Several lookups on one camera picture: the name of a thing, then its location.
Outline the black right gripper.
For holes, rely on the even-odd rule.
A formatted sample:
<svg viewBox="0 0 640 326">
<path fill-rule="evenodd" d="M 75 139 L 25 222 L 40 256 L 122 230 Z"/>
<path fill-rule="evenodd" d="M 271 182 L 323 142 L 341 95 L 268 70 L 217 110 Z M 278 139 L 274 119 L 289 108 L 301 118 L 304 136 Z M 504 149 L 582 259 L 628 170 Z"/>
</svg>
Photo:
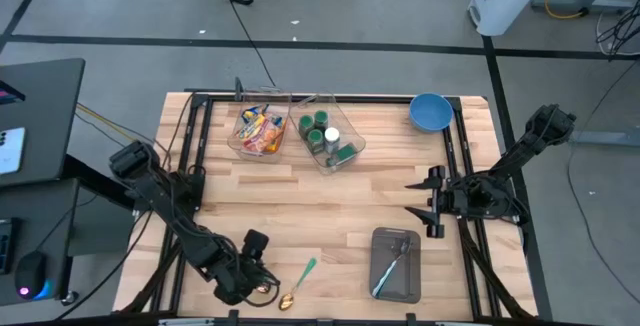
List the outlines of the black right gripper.
<svg viewBox="0 0 640 326">
<path fill-rule="evenodd" d="M 434 166 L 428 170 L 428 178 L 420 183 L 406 185 L 407 189 L 432 190 L 432 196 L 427 199 L 427 205 L 431 207 L 431 211 L 405 207 L 405 210 L 416 216 L 423 225 L 427 225 L 429 238 L 443 238 L 445 236 L 444 225 L 440 221 L 442 214 L 464 218 L 480 215 L 480 210 L 472 207 L 471 198 L 465 194 L 463 189 L 444 189 L 445 181 L 445 167 Z"/>
</svg>

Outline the grey plastic bin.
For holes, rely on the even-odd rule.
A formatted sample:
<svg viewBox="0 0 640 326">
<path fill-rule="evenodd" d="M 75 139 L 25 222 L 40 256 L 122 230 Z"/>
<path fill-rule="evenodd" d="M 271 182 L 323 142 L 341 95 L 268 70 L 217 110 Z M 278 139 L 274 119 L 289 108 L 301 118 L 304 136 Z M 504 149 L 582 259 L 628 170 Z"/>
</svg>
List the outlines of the grey plastic bin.
<svg viewBox="0 0 640 326">
<path fill-rule="evenodd" d="M 421 238 L 415 232 L 386 227 L 376 228 L 371 237 L 369 292 L 373 291 L 387 267 L 395 259 L 405 237 L 410 237 L 412 246 L 397 264 L 378 300 L 416 304 L 421 299 Z"/>
</svg>

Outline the silver metal spoon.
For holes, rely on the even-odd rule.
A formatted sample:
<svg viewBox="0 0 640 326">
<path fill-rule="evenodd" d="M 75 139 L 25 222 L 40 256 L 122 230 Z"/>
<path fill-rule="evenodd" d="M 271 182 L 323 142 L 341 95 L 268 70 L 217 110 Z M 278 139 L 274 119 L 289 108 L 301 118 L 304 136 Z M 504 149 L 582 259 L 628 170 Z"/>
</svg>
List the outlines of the silver metal spoon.
<svg viewBox="0 0 640 326">
<path fill-rule="evenodd" d="M 383 290 L 385 284 L 387 283 L 388 279 L 391 277 L 391 274 L 395 270 L 397 264 L 400 263 L 402 259 L 403 259 L 403 257 L 398 256 L 387 267 L 387 269 L 385 270 L 384 274 L 381 276 L 381 278 L 379 279 L 378 283 L 376 284 L 376 287 L 374 288 L 374 291 L 373 291 L 373 297 L 374 298 L 379 298 L 380 297 L 380 293 Z"/>
</svg>

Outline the white lidded spice jar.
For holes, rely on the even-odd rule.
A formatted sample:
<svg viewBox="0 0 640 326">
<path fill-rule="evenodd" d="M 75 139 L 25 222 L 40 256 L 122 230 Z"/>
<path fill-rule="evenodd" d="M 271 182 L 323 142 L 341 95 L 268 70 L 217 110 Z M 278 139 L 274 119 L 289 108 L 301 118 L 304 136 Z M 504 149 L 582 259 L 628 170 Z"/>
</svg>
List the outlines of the white lidded spice jar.
<svg viewBox="0 0 640 326">
<path fill-rule="evenodd" d="M 340 132 L 335 127 L 328 127 L 324 131 L 324 148 L 328 154 L 333 154 L 339 149 Z"/>
</svg>

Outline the red orange snack bag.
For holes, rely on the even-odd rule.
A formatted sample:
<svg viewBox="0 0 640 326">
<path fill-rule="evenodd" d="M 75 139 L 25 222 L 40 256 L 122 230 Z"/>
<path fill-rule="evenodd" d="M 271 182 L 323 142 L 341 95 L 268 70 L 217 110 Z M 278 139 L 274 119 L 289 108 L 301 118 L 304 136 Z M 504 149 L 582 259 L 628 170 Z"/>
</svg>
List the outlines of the red orange snack bag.
<svg viewBox="0 0 640 326">
<path fill-rule="evenodd" d="M 277 136 L 277 130 L 271 117 L 263 116 L 256 133 L 244 142 L 243 148 L 249 152 L 263 152 Z"/>
</svg>

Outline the blue yellow snack bag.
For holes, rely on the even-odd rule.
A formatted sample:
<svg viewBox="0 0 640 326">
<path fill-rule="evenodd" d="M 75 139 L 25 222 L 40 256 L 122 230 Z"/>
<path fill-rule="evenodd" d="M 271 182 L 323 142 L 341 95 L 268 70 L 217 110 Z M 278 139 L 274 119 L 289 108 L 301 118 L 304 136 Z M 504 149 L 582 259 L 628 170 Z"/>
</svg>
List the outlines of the blue yellow snack bag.
<svg viewBox="0 0 640 326">
<path fill-rule="evenodd" d="M 259 106 L 246 109 L 241 118 L 245 125 L 239 131 L 238 136 L 243 140 L 252 138 L 264 122 L 263 111 Z"/>
</svg>

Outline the blue bowl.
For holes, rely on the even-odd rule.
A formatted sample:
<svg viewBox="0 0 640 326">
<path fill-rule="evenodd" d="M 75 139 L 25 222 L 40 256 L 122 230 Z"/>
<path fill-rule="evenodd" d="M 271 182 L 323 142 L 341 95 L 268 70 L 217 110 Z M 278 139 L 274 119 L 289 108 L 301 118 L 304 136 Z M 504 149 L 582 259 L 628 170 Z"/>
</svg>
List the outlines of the blue bowl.
<svg viewBox="0 0 640 326">
<path fill-rule="evenodd" d="M 409 120 L 424 132 L 444 130 L 453 115 L 450 102 L 439 94 L 423 93 L 415 96 L 409 104 Z"/>
</svg>

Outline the clear plastic spice bin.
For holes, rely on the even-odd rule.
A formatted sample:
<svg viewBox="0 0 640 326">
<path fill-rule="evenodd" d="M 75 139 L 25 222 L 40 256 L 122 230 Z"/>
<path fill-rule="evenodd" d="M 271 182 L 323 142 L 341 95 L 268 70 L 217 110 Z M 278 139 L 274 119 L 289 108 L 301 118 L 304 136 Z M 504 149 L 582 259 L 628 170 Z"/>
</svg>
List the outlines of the clear plastic spice bin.
<svg viewBox="0 0 640 326">
<path fill-rule="evenodd" d="M 328 116 L 329 116 L 328 127 L 335 127 L 339 130 L 340 132 L 339 149 L 347 145 L 348 143 L 354 144 L 358 153 L 353 159 L 337 167 L 328 167 L 326 165 L 326 160 L 332 154 L 328 154 L 325 151 L 325 148 L 323 152 L 318 153 L 316 155 L 313 155 L 311 153 L 307 143 L 307 135 L 305 137 L 302 137 L 300 135 L 298 131 L 298 125 L 299 125 L 299 119 L 301 116 L 310 115 L 314 118 L 314 114 L 318 110 L 324 110 L 328 113 Z M 339 106 L 334 94 L 331 94 L 331 93 L 312 94 L 310 96 L 303 97 L 300 101 L 294 102 L 293 105 L 291 106 L 290 118 L 293 122 L 294 130 L 296 134 L 300 137 L 304 148 L 311 156 L 311 159 L 314 162 L 315 166 L 324 175 L 333 174 L 343 169 L 347 165 L 351 164 L 358 157 L 358 155 L 364 150 L 366 146 L 366 141 L 364 140 L 363 137 L 359 135 L 359 133 L 352 126 L 351 122 L 346 117 L 346 114 L 342 111 L 341 107 Z"/>
</svg>

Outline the clear plastic snack bin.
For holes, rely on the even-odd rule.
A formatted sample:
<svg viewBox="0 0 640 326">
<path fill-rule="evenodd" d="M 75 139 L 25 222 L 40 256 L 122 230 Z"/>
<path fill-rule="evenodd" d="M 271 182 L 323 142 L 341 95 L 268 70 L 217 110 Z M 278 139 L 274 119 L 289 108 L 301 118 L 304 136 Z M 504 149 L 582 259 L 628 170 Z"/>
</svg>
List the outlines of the clear plastic snack bin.
<svg viewBox="0 0 640 326">
<path fill-rule="evenodd" d="M 239 131 L 245 125 L 241 116 L 246 109 L 259 106 L 264 116 L 270 116 L 273 124 L 278 128 L 277 134 L 280 131 L 281 122 L 287 120 L 286 130 L 284 131 L 284 139 L 279 150 L 275 153 L 266 153 L 265 151 L 249 152 L 243 148 L 244 142 L 247 140 L 240 139 Z M 258 90 L 246 90 L 241 93 L 240 106 L 238 111 L 234 111 L 234 123 L 230 136 L 227 138 L 227 145 L 242 159 L 262 162 L 262 163 L 276 163 L 283 150 L 286 132 L 288 131 L 289 118 L 291 111 L 291 95 L 289 93 L 282 93 L 277 91 L 258 91 Z"/>
</svg>

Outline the grey floor bar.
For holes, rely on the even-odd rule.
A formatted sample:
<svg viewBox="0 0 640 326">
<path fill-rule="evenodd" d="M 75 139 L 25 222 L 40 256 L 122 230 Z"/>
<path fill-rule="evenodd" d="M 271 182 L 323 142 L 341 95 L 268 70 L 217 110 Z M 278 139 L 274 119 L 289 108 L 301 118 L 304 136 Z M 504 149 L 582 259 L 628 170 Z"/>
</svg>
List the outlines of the grey floor bar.
<svg viewBox="0 0 640 326">
<path fill-rule="evenodd" d="M 640 147 L 640 131 L 636 132 L 606 132 L 580 131 L 575 132 L 571 143 L 605 146 Z"/>
</svg>

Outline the dark grey desk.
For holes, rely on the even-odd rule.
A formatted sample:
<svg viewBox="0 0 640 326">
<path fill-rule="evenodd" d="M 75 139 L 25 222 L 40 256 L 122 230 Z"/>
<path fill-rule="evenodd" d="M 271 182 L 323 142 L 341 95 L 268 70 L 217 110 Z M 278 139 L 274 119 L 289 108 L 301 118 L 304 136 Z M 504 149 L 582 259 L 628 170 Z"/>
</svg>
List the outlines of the dark grey desk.
<svg viewBox="0 0 640 326">
<path fill-rule="evenodd" d="M 38 249 L 45 255 L 45 285 L 41 298 L 61 299 L 68 289 L 71 258 L 68 256 L 79 183 L 51 181 L 0 188 L 0 219 L 15 218 L 18 229 L 10 272 L 0 275 L 0 306 L 21 304 L 15 275 L 19 260 Z"/>
</svg>

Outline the black keyboard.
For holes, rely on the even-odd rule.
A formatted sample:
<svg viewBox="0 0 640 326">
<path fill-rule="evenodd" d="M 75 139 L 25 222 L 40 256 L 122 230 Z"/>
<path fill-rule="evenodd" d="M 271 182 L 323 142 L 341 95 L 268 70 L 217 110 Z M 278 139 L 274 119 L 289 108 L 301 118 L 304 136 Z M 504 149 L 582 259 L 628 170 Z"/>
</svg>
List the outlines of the black keyboard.
<svg viewBox="0 0 640 326">
<path fill-rule="evenodd" d="M 0 275 L 11 270 L 21 223 L 20 218 L 0 219 Z"/>
</svg>

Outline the white smartphone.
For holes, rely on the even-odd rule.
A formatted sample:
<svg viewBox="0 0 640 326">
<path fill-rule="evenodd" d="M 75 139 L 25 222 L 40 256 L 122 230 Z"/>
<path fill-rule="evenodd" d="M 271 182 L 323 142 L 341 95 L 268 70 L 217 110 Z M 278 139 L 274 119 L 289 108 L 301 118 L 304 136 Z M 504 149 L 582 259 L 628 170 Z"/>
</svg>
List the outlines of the white smartphone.
<svg viewBox="0 0 640 326">
<path fill-rule="evenodd" d="M 0 131 L 0 175 L 19 171 L 25 138 L 26 129 L 24 127 Z"/>
</svg>

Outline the dark laptop corner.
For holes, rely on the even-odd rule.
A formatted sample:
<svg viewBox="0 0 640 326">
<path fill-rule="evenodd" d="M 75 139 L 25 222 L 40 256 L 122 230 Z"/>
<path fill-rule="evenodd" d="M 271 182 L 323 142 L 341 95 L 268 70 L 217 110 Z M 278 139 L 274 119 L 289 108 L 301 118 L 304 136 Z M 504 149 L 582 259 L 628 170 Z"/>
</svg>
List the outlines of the dark laptop corner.
<svg viewBox="0 0 640 326">
<path fill-rule="evenodd" d="M 26 96 L 23 93 L 0 80 L 0 105 L 19 103 L 25 99 Z"/>
</svg>

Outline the black metal table frame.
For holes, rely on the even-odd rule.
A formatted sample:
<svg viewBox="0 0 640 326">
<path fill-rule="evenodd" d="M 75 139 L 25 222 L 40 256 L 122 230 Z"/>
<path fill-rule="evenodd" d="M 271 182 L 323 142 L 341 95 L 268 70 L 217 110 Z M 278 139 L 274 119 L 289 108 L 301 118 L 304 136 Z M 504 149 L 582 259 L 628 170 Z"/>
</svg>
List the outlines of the black metal table frame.
<svg viewBox="0 0 640 326">
<path fill-rule="evenodd" d="M 158 139 L 174 158 L 200 161 L 205 175 L 199 223 L 241 243 L 254 229 L 269 237 L 267 267 L 294 302 L 292 319 L 470 320 L 489 315 L 493 301 L 479 281 L 471 295 L 457 221 L 444 216 L 441 239 L 420 245 L 420 300 L 374 299 L 369 292 L 371 240 L 377 228 L 425 229 L 412 214 L 427 193 L 416 185 L 453 153 L 460 171 L 492 166 L 500 151 L 487 101 L 460 100 L 468 146 L 457 134 L 423 133 L 409 120 L 405 96 L 340 95 L 336 103 L 364 139 L 364 150 L 335 173 L 319 170 L 294 128 L 272 163 L 241 158 L 229 147 L 242 108 L 229 92 L 210 104 L 187 105 L 187 94 L 166 95 Z"/>
</svg>

